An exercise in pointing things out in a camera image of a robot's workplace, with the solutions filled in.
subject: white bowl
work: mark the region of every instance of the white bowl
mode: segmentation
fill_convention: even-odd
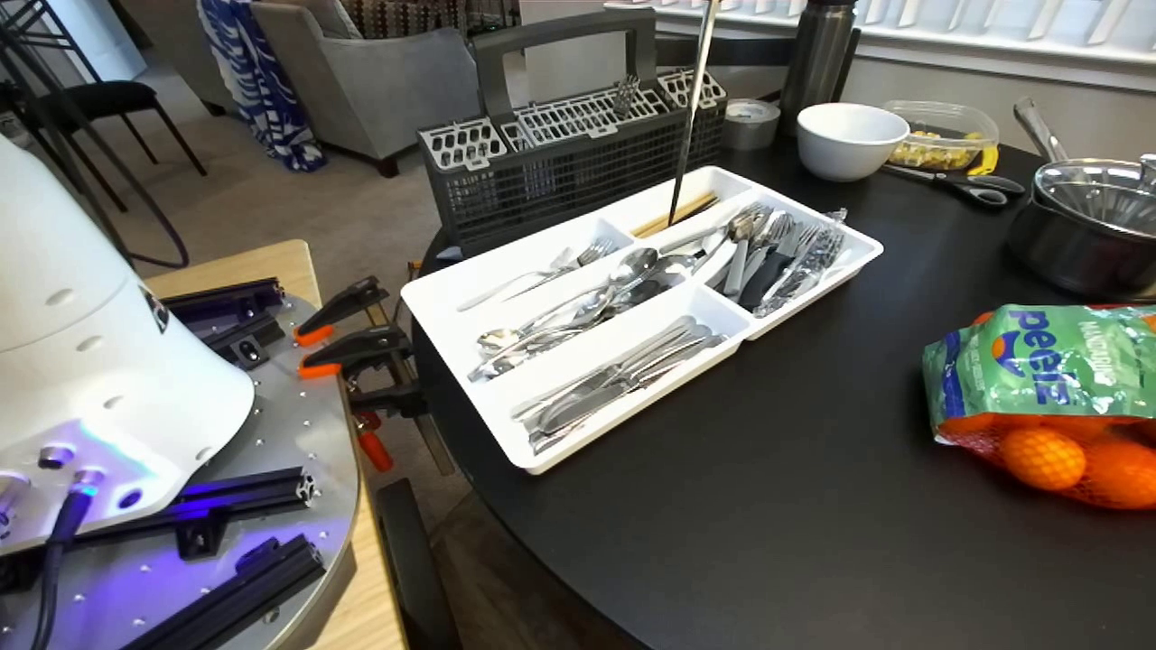
[[[809,105],[799,111],[799,161],[824,180],[863,180],[905,133],[902,116],[875,105]]]

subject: cutlery tray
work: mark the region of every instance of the cutlery tray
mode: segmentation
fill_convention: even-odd
[[[407,305],[407,312],[416,315],[416,323],[421,324],[421,332],[466,392],[466,399],[486,424],[492,439],[499,442],[504,459],[523,475],[539,477],[552,470],[567,457],[582,453],[625,418],[640,416],[653,400],[669,399],[670,392],[687,386],[700,373],[738,356],[744,341],[764,335],[780,323],[796,320],[799,312],[859,276],[875,257],[881,257],[881,241],[719,166],[700,166],[687,175],[682,200],[694,194],[711,194],[711,202],[696,216],[687,216],[675,229],[666,229],[645,240],[637,232],[653,223],[653,216],[669,214],[670,180],[611,202],[603,209],[593,209],[586,216],[563,222],[548,232],[515,240],[501,251],[486,251],[455,268],[416,277],[401,291],[401,299]],[[666,293],[633,305],[613,320],[588,324],[548,350],[532,356],[501,376],[478,376],[478,368],[482,367],[480,335],[513,332],[570,298],[593,298],[593,291],[598,291],[611,276],[616,277],[625,261],[633,261],[640,251],[666,251],[670,241],[719,232],[746,206],[787,209],[787,216],[806,232],[840,237],[840,251],[833,263],[820,276],[820,282],[796,293],[770,315],[750,315],[709,282],[723,271],[709,261],[694,276],[675,276],[675,282]],[[548,282],[539,277],[539,271],[563,261],[563,253],[586,245],[594,245],[598,257]],[[495,298],[495,291],[515,285],[515,277],[532,282],[519,293],[513,291],[504,298]],[[694,320],[696,324],[711,328],[714,342],[696,350],[694,358],[682,358],[662,379],[593,409],[586,418],[567,428],[567,435],[558,435],[548,447],[532,446],[527,424],[515,418],[515,413],[548,393],[563,393],[567,386],[603,368],[613,368],[620,358],[670,328],[678,320]]]

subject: black container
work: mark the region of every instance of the black container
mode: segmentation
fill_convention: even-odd
[[[705,92],[688,166],[723,161],[726,92],[714,80]],[[678,170],[687,99],[688,72],[675,70],[421,131],[417,150],[439,223],[452,237],[519,240],[666,184]]]
[[[802,109],[839,103],[859,34],[851,0],[809,0],[780,99],[780,141],[796,141]]]

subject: bag of oranges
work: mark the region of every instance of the bag of oranges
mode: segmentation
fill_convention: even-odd
[[[1156,306],[1000,306],[924,346],[936,442],[1103,511],[1156,511]]]

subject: green bag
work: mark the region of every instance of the green bag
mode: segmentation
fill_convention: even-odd
[[[1156,306],[1008,305],[920,367],[936,432],[968,416],[1156,418]]]

